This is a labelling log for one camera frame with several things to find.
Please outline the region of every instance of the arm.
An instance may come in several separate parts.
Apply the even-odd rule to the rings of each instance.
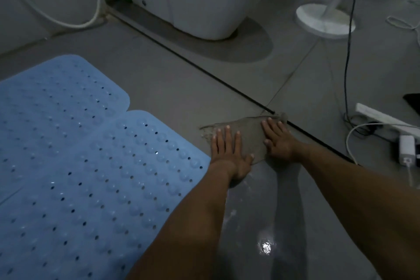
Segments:
[[[269,154],[301,163],[383,280],[420,279],[420,193],[262,123]]]
[[[241,135],[235,147],[229,127],[226,141],[218,129],[212,159],[202,180],[175,208],[159,234],[127,276],[134,279],[209,279],[222,229],[229,183],[251,170],[253,156],[241,156]]]

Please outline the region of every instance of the black cable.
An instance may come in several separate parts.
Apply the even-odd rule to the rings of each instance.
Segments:
[[[352,4],[352,10],[350,12],[350,23],[349,23],[349,36],[347,38],[347,56],[346,56],[346,65],[344,67],[344,101],[345,101],[345,105],[346,105],[346,113],[343,116],[344,121],[347,120],[347,122],[352,126],[352,128],[354,128],[353,123],[351,122],[350,118],[349,118],[349,104],[347,101],[347,70],[349,68],[349,60],[350,60],[350,50],[351,50],[351,46],[352,46],[352,23],[353,23],[353,14],[354,14],[354,8],[356,6],[356,0],[353,0],[353,4]],[[358,129],[355,130],[355,132],[359,133],[360,135],[363,136],[370,136],[372,135],[372,131],[367,130],[367,129],[362,129],[364,131],[366,131],[365,133],[360,132]]]

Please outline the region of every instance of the black object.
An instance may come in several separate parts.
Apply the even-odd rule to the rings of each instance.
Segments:
[[[402,98],[420,115],[420,93],[406,94]]]

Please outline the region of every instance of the power adapter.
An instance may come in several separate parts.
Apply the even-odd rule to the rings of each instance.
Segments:
[[[399,163],[407,167],[411,167],[416,163],[416,144],[414,136],[400,135]]]

